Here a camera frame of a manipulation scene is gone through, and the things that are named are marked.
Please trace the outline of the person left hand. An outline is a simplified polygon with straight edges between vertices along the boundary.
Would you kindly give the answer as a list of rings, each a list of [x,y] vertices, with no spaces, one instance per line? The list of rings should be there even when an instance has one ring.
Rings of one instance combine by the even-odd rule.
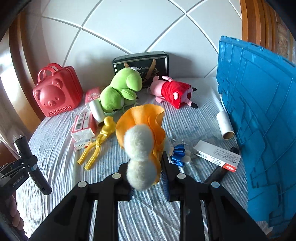
[[[24,226],[24,221],[20,216],[19,211],[17,210],[16,200],[14,196],[10,196],[6,201],[6,208],[9,210],[9,214],[12,217],[12,225],[16,227],[18,230],[22,230]]]

